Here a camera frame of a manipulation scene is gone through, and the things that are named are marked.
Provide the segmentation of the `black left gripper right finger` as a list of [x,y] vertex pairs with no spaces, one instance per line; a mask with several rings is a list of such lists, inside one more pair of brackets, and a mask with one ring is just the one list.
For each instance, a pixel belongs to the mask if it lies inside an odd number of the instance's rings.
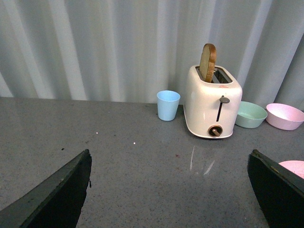
[[304,226],[304,180],[254,149],[248,157],[248,176],[271,228]]

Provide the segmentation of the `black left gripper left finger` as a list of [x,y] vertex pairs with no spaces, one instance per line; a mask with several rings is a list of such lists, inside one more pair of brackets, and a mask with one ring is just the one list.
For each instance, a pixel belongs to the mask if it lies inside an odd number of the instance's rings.
[[74,228],[87,187],[92,157],[88,149],[0,212],[2,228]]

